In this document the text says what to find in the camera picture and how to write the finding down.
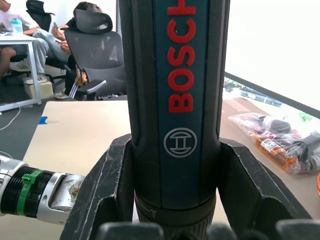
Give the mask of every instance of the sneaker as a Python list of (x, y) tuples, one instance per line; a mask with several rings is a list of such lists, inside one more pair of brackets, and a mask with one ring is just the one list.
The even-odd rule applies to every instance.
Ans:
[(65, 91), (62, 91), (62, 92), (59, 92), (59, 93), (55, 93), (53, 96), (54, 96), (54, 98), (60, 99), (60, 100), (69, 98), (69, 96), (65, 94)]
[(17, 72), (30, 72), (31, 71), (30, 64), (25, 60), (22, 60), (17, 64), (10, 65), (10, 69), (17, 71)]
[[(45, 83), (46, 81), (48, 81), (47, 76), (44, 74), (39, 74), (38, 73), (38, 83), (42, 84)], [(23, 79), (23, 83), (24, 84), (28, 84), (28, 85), (33, 85), (34, 84), (34, 80), (32, 77), (25, 77)]]

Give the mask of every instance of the office chair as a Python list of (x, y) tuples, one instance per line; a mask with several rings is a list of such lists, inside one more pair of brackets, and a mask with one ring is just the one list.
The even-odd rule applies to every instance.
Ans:
[(65, 29), (64, 35), (78, 68), (89, 83), (77, 93), (88, 101), (112, 94), (124, 95), (126, 74), (122, 39), (114, 31), (111, 18), (104, 13), (76, 10), (76, 27)]
[[(51, 21), (52, 17), (51, 15), (55, 15), (54, 13), (48, 13), (45, 12), (44, 9), (44, 2), (43, 1), (38, 1), (38, 0), (27, 0), (26, 1), (26, 12), (32, 17), (32, 19), (40, 26), (41, 29), (46, 30), (49, 32), (50, 26), (51, 26)], [(14, 56), (10, 59), (12, 63), (20, 62), (23, 59), (25, 59), (27, 55), (20, 55), (20, 56)], [(46, 65), (57, 68), (57, 69), (64, 69), (64, 66), (67, 64), (67, 62), (59, 61), (57, 59), (52, 60), (52, 59), (47, 59), (45, 62)], [(30, 74), (29, 72), (12, 72), (11, 75), (6, 75), (5, 77), (16, 77), (22, 74), (27, 74), (27, 76)], [(51, 76), (49, 74), (46, 74), (47, 77), (49, 77), (50, 81), (54, 84), (54, 80), (56, 79), (63, 79), (65, 76), (64, 75), (59, 75), (59, 76)]]

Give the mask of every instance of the jeans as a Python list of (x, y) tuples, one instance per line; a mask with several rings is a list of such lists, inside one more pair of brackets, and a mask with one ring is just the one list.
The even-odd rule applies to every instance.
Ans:
[(38, 29), (33, 37), (36, 38), (32, 45), (36, 71), (39, 74), (45, 73), (46, 57), (51, 60), (68, 61), (69, 54), (60, 48), (60, 45), (55, 42), (56, 38), (51, 33)]

